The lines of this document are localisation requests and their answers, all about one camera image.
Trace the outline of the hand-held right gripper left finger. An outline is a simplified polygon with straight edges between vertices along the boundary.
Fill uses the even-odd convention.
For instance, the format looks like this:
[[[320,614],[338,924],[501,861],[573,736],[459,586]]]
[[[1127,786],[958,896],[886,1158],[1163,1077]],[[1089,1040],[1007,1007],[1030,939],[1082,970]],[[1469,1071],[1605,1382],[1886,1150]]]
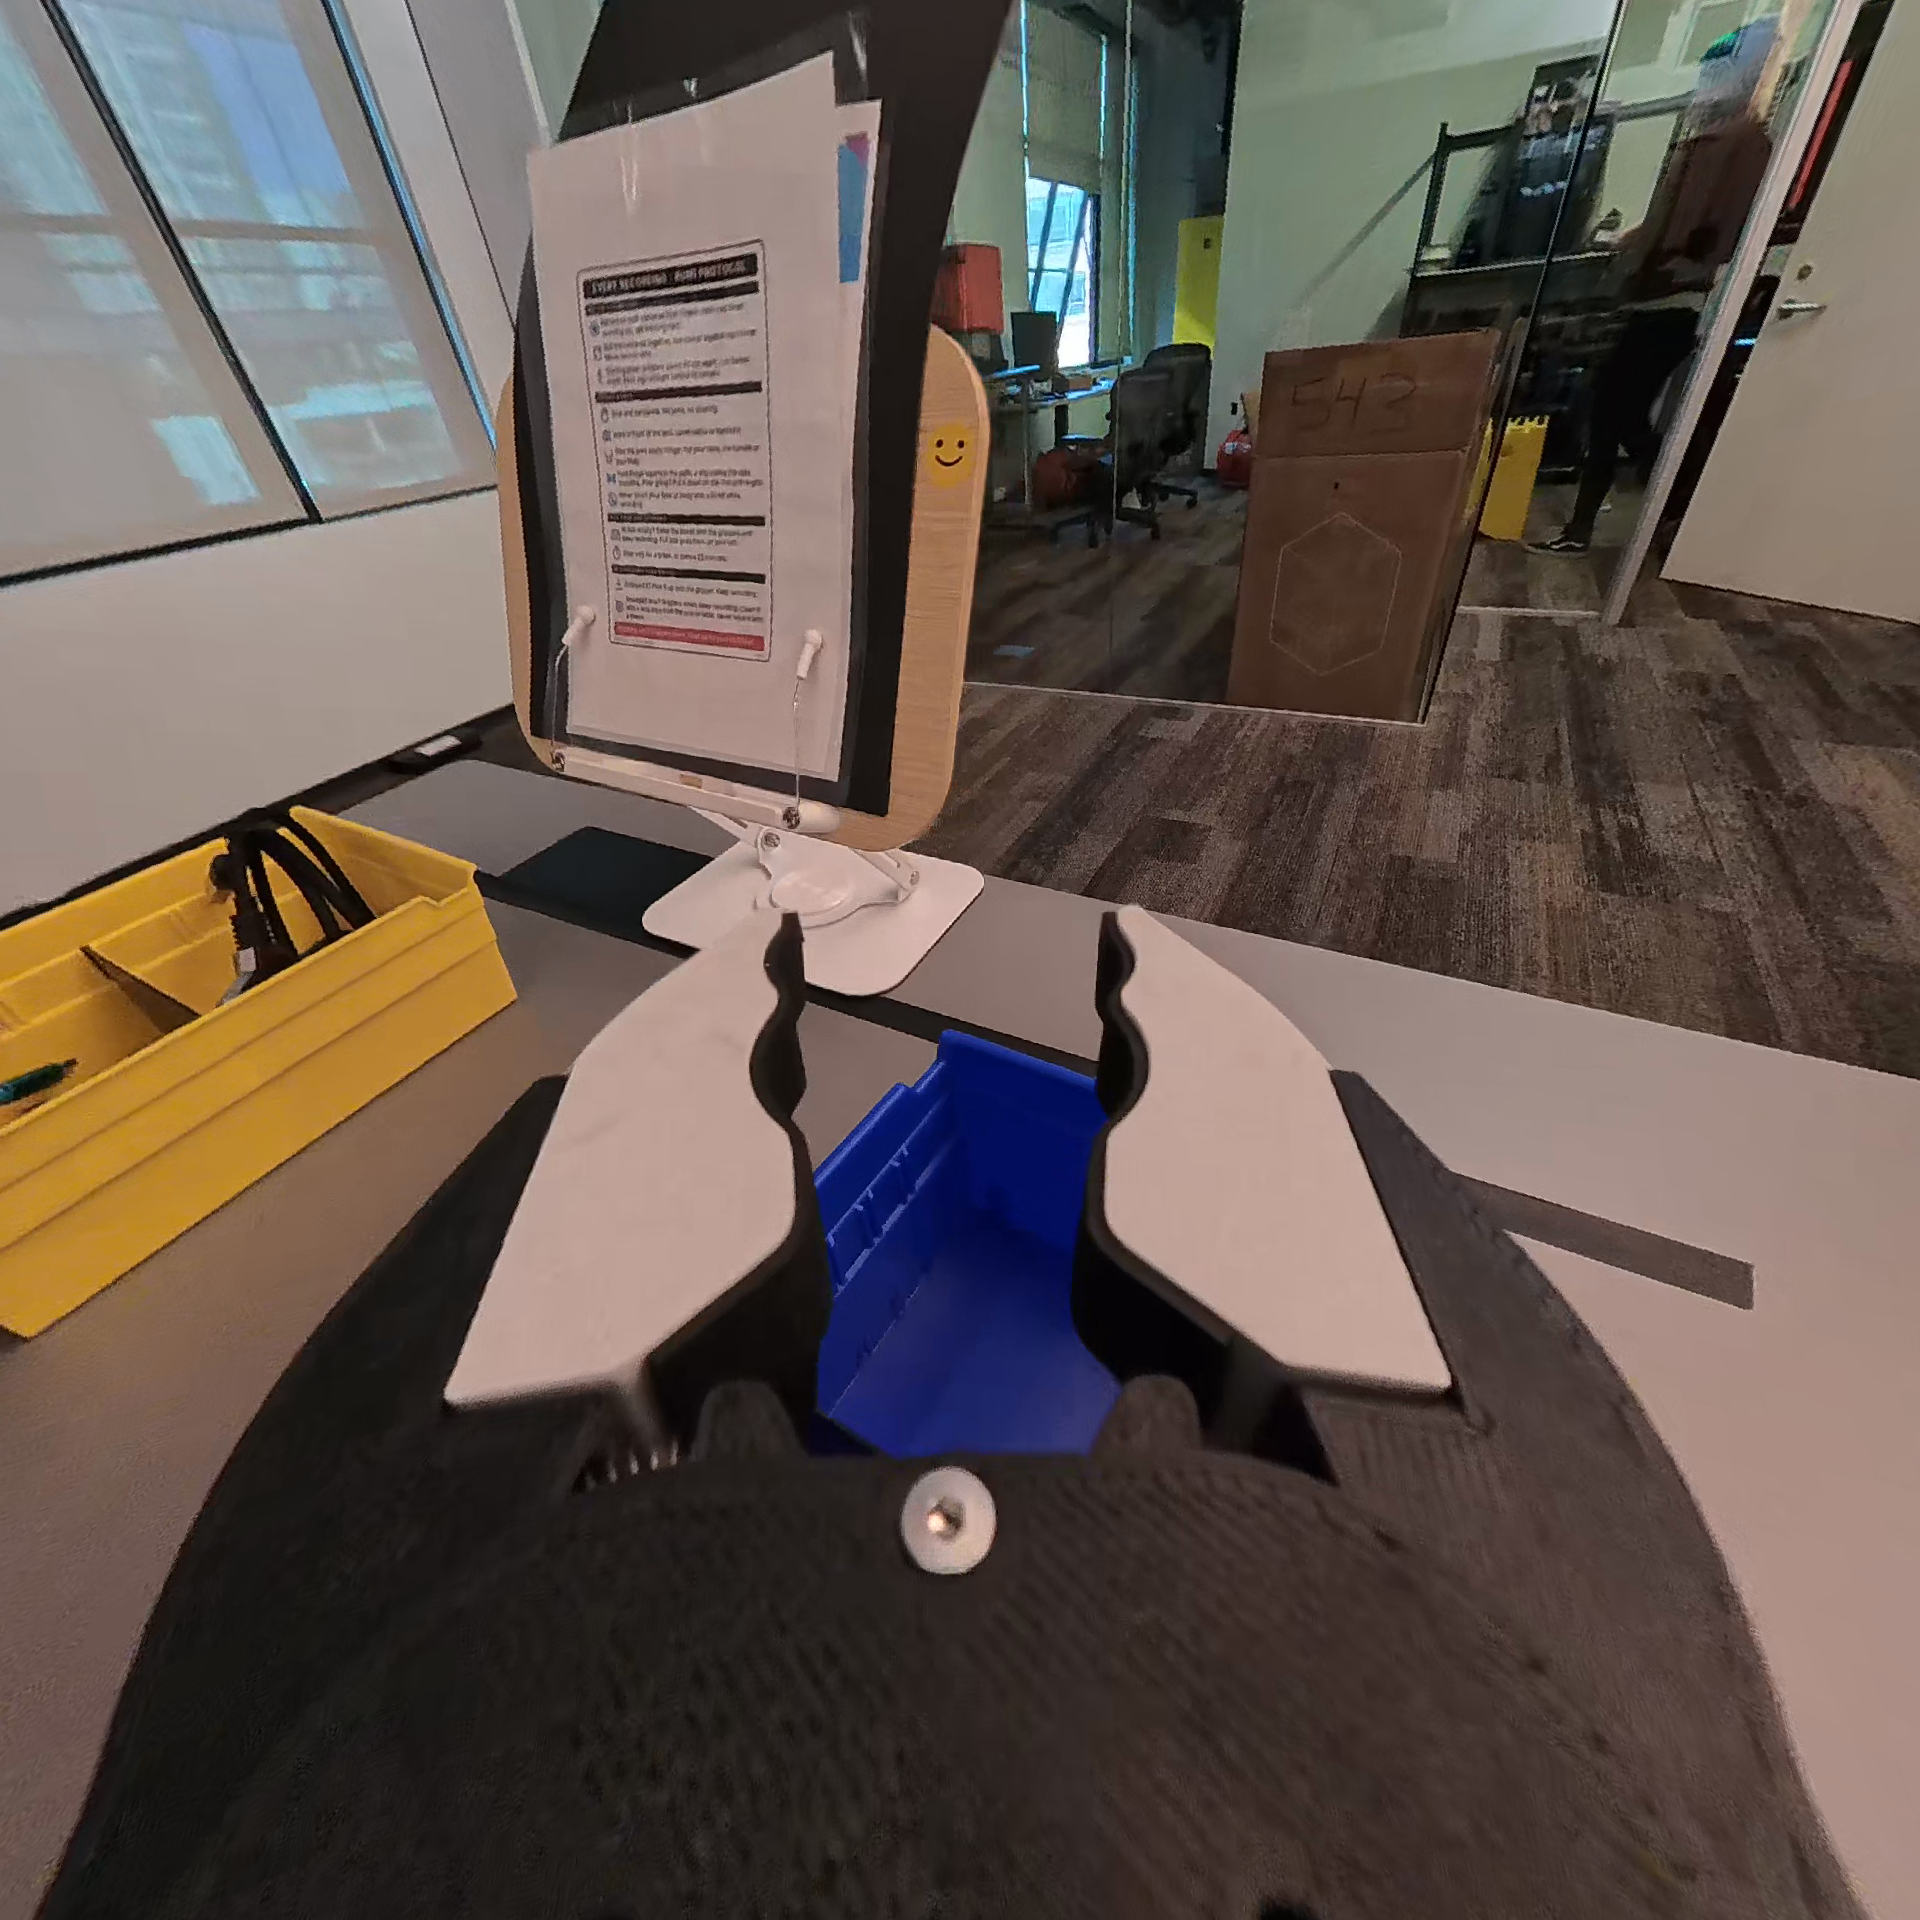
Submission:
[[[687,1454],[713,1390],[810,1436],[832,1316],[799,1108],[806,932],[750,915],[583,1047],[443,1387],[456,1411],[610,1403]]]

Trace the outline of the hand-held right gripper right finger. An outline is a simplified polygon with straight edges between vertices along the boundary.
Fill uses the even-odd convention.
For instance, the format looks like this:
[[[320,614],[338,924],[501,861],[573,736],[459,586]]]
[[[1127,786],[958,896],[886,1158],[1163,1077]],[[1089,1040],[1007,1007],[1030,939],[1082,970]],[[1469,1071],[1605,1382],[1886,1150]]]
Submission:
[[[1072,1323],[1175,1381],[1218,1450],[1320,1450],[1309,1399],[1442,1406],[1455,1373],[1328,1061],[1139,904],[1096,954],[1096,1134]]]

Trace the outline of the blue plastic bin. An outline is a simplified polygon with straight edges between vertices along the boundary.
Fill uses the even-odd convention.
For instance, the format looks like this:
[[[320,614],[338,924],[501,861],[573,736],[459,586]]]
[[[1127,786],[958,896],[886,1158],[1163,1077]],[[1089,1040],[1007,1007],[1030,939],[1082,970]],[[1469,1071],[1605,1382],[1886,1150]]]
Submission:
[[[1119,1382],[1072,1320],[1096,1082],[961,1031],[831,1151],[817,1411],[886,1455],[1087,1454]]]

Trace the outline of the yellow plastic bin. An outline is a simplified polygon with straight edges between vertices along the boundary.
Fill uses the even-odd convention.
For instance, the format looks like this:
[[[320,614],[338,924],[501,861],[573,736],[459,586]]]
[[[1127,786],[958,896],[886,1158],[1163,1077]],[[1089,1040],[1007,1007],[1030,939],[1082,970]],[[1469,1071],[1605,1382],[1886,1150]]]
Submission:
[[[177,1034],[81,956],[194,1005],[234,983],[234,896],[273,976]],[[2,1325],[34,1338],[514,1000],[475,867],[288,806],[2,934],[2,1074],[79,1061],[6,1110]]]

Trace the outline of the black desk pad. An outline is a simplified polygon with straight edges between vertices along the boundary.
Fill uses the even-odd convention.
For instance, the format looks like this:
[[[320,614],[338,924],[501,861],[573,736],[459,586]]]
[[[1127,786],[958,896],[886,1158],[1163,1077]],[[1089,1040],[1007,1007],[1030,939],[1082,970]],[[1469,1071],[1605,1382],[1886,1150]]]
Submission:
[[[624,943],[687,954],[687,943],[647,932],[645,915],[711,861],[713,854],[582,828],[505,872],[480,870],[475,882],[495,904],[512,904]]]

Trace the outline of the brown bin divider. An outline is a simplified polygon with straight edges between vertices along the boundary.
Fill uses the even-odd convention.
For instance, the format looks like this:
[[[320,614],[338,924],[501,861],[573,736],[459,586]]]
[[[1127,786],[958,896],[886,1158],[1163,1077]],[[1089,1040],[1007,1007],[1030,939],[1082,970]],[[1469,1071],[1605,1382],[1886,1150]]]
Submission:
[[[82,943],[81,956],[102,979],[127,997],[127,1000],[153,1027],[158,1035],[177,1034],[223,1005],[221,998],[211,1005],[194,1005],[167,992],[144,974],[131,971],[94,943]]]

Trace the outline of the brown cardboard box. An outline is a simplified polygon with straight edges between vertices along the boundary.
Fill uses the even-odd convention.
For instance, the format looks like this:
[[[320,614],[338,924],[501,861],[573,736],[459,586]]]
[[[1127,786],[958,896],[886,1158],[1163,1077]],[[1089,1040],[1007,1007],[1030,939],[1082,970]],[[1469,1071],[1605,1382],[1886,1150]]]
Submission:
[[[1227,700],[1418,722],[1466,576],[1510,338],[1265,356]]]

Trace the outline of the black office chair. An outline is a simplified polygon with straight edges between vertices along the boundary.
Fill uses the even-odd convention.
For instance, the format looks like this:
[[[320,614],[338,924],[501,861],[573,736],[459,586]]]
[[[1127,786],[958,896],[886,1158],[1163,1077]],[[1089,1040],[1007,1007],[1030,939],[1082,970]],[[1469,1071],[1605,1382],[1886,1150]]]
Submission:
[[[1214,355],[1205,342],[1168,342],[1119,374],[1102,467],[1112,485],[1104,523],[1144,527],[1161,540],[1161,502],[1197,495],[1168,471],[1194,453],[1208,428]]]

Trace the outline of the white framed window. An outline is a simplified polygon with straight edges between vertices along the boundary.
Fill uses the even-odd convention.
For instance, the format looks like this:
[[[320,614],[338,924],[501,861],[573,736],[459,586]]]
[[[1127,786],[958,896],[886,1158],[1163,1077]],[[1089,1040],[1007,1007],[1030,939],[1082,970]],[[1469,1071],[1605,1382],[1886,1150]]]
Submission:
[[[6,583],[491,472],[347,5],[2,5]]]

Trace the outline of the white door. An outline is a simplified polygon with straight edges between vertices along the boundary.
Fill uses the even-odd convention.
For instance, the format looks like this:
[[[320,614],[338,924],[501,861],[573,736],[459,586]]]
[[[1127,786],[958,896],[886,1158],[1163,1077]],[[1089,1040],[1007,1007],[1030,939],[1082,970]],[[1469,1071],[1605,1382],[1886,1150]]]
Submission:
[[[1918,5],[1888,11],[1665,579],[1918,619]]]

